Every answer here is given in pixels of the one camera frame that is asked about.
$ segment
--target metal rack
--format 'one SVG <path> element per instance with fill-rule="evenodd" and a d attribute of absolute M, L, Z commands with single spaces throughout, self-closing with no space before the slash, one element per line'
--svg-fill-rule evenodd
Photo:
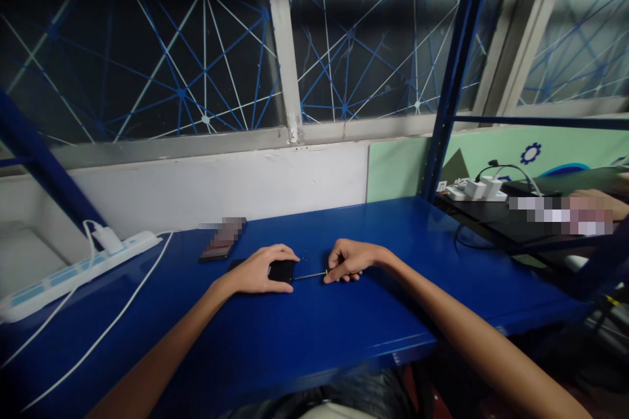
<path fill-rule="evenodd" d="M 421 182 L 421 194 L 429 202 L 434 201 L 449 139 L 456 122 L 629 130 L 629 120 L 457 116 L 483 3 L 484 0 L 461 0 L 459 5 L 441 90 L 440 106 L 437 110 L 430 150 L 423 172 L 425 178 Z M 48 150 L 41 136 L 4 91 L 0 91 L 0 137 L 15 156 L 0 161 L 1 167 L 23 165 L 79 228 L 85 219 L 105 224 L 72 178 Z M 622 242 L 623 238 L 625 241 L 629 239 L 628 236 L 629 222 L 625 221 L 611 236 L 589 238 L 586 241 L 540 244 L 527 247 L 526 251 L 551 250 L 584 244 L 598 246 L 590 263 L 575 276 L 581 288 L 585 292 L 592 293 L 606 286 L 618 267 L 629 258 L 629 245 Z"/>
<path fill-rule="evenodd" d="M 3 90 L 0 90 L 0 137 L 15 156 L 0 160 L 0 167 L 23 165 L 81 232 L 85 219 L 106 226 L 98 211 Z"/>
<path fill-rule="evenodd" d="M 432 139 L 430 140 L 430 150 L 423 172 L 424 178 L 421 182 L 421 195 L 431 203 L 434 202 L 455 122 L 629 130 L 629 120 L 623 119 L 457 116 L 457 107 L 463 91 L 463 78 L 467 71 L 468 58 L 472 50 L 474 32 L 483 1 L 461 0 L 459 15 L 457 15 L 454 40 L 448 56 L 446 75 L 441 91 L 442 101 L 437 110 Z M 611 235 L 537 244 L 516 252 L 535 253 L 584 246 L 596 247 L 597 250 L 589 262 L 566 286 L 576 296 L 593 297 L 614 287 L 618 283 L 618 279 L 622 277 L 619 269 L 629 260 L 628 240 L 629 219 L 626 219 Z"/>

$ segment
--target glass window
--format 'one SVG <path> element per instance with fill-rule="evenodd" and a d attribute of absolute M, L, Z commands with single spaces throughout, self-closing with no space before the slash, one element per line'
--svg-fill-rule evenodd
<path fill-rule="evenodd" d="M 268 0 L 3 0 L 0 84 L 49 144 L 282 124 Z"/>
<path fill-rule="evenodd" d="M 557 0 L 519 105 L 626 95 L 628 0 Z"/>
<path fill-rule="evenodd" d="M 459 110 L 502 0 L 486 0 Z M 459 0 L 290 0 L 304 123 L 435 113 Z"/>

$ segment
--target blue desk surface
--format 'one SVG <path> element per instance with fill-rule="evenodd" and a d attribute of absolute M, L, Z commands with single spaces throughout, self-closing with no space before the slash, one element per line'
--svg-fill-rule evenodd
<path fill-rule="evenodd" d="M 341 237 L 386 246 L 508 335 L 568 319 L 581 306 L 500 251 L 453 245 L 457 223 L 421 198 L 251 221 L 229 260 L 199 264 L 210 232 L 175 233 L 127 313 L 36 415 L 82 417 L 194 305 L 206 288 L 261 246 L 282 242 L 320 272 Z M 80 288 L 41 335 L 1 372 L 23 407 L 45 391 L 109 325 L 164 243 Z M 418 359 L 436 344 L 424 315 L 384 272 L 358 283 L 299 280 L 291 295 L 237 295 L 218 312 L 175 374 L 155 416 L 211 416 L 236 405 L 318 386 L 337 375 Z M 0 327 L 3 358 L 56 304 Z"/>

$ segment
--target white power strip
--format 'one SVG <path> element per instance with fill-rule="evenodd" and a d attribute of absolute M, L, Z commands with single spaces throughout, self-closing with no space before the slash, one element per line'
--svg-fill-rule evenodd
<path fill-rule="evenodd" d="M 483 198 L 482 196 L 479 198 L 473 198 L 468 195 L 463 190 L 459 190 L 456 185 L 452 185 L 450 187 L 446 187 L 446 191 L 448 192 L 448 196 L 454 201 L 486 201 L 486 202 L 503 202 L 506 201 L 506 193 L 498 190 L 495 196 L 491 198 Z"/>
<path fill-rule="evenodd" d="M 162 238 L 150 231 L 142 231 L 123 241 L 124 249 L 113 255 L 106 251 L 47 276 L 34 285 L 7 296 L 0 302 L 0 318 L 7 323 L 17 322 L 39 311 L 48 303 L 69 293 L 76 285 L 89 282 L 123 262 L 159 244 Z"/>

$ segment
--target smartphone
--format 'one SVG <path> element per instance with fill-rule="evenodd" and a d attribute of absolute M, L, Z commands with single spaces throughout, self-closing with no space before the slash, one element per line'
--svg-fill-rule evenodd
<path fill-rule="evenodd" d="M 225 260 L 247 225 L 245 218 L 226 218 L 199 257 L 199 262 Z"/>
<path fill-rule="evenodd" d="M 234 260 L 231 264 L 229 264 L 227 271 L 230 271 L 233 268 L 237 267 L 238 265 L 243 263 L 245 260 L 246 259 Z M 267 273 L 267 276 L 269 277 L 269 280 L 274 280 L 276 282 L 286 282 L 292 285 L 296 264 L 297 262 L 295 261 L 271 262 L 271 265 L 269 265 L 269 271 Z"/>

